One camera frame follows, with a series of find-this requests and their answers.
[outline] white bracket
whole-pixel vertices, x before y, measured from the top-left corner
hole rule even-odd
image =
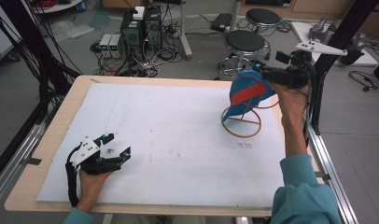
[[[301,43],[298,43],[294,45],[294,48],[296,49],[301,49],[304,51],[308,52],[313,52],[313,53],[323,53],[323,54],[332,54],[332,55],[347,55],[346,50],[341,50],[341,49],[335,49],[333,47],[315,42],[315,41],[304,41]]]
[[[93,142],[93,140],[86,136],[84,141],[82,141],[76,156],[74,157],[73,165],[79,165],[99,150],[100,148]]]

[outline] table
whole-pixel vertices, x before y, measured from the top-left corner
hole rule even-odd
[[[228,89],[228,81],[204,81],[186,79],[163,78],[135,78],[135,77],[78,77],[66,99],[61,105],[54,120],[50,124],[43,139],[33,154],[33,158],[40,159],[39,165],[27,165],[15,188],[7,198],[5,208],[9,211],[55,211],[70,210],[69,203],[41,203],[36,200],[43,185],[51,160],[56,149],[63,141],[66,130],[80,108],[87,95],[88,88],[93,83],[125,83],[140,85],[163,85],[179,87],[207,87]],[[279,110],[274,109],[276,116]],[[204,215],[204,216],[232,216],[232,217],[263,217],[269,216],[270,208],[255,210],[248,207],[213,207],[213,206],[160,206],[160,205],[126,205],[126,204],[97,204],[92,212],[97,213],[131,213],[131,214],[164,214],[164,215]]]

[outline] white board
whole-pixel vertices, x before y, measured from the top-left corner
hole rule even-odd
[[[314,24],[300,21],[292,21],[292,26],[294,27],[295,34],[297,37],[303,41],[309,40],[309,29],[314,26]],[[326,31],[329,27],[329,24],[324,26],[324,30]],[[361,51],[364,53],[360,58],[358,58],[354,63],[350,64],[353,66],[377,66],[379,63],[365,50]],[[318,57],[320,57],[320,53],[312,53],[312,59],[314,62],[317,61]],[[339,62],[335,62],[335,65],[342,65]]]
[[[258,110],[260,133],[238,138],[220,123],[229,103],[228,89],[93,84],[37,200],[68,202],[69,152],[86,135],[113,133],[102,156],[132,147],[132,157],[107,179],[100,203],[272,207],[284,158],[274,112]]]

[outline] computer tower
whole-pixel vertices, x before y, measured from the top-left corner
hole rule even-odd
[[[146,48],[144,22],[134,20],[133,12],[127,11],[123,15],[120,34],[122,36],[125,52],[127,52],[127,54],[132,53],[137,60],[143,61],[145,59],[143,49]]]
[[[146,8],[144,16],[148,49],[162,49],[161,6]]]

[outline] wire stand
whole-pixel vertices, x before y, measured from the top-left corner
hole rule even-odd
[[[279,102],[277,101],[276,103],[274,103],[273,105],[269,105],[269,106],[259,106],[260,104],[260,100],[257,102],[256,105],[251,105],[251,104],[248,104],[248,103],[242,103],[242,104],[245,104],[246,105],[246,108],[244,110],[244,113],[242,115],[240,115],[240,118],[227,118],[227,119],[231,119],[231,120],[235,120],[235,121],[238,121],[238,122],[246,122],[246,123],[249,123],[249,124],[254,124],[254,126],[256,127],[255,131],[253,131],[252,133],[250,134],[239,134],[239,133],[236,133],[235,131],[233,131],[232,129],[230,129],[228,127],[228,125],[225,124],[225,122],[221,122],[222,126],[224,127],[225,130],[227,130],[228,133],[236,136],[236,137],[241,137],[241,138],[249,138],[249,137],[252,137],[252,136],[255,136],[257,133],[260,132],[261,130],[261,127],[262,127],[262,121],[261,121],[261,117],[260,115],[254,110],[254,109],[251,109],[250,111],[253,112],[253,114],[256,116],[255,117],[255,120],[252,120],[252,119],[245,119],[245,114],[248,110],[249,107],[253,107],[253,108],[257,108],[257,109],[268,109],[268,108],[272,108],[274,106],[276,106],[277,104],[279,104]],[[221,114],[221,119],[224,118],[225,114],[227,113],[228,109],[230,109],[229,107],[227,107]]]

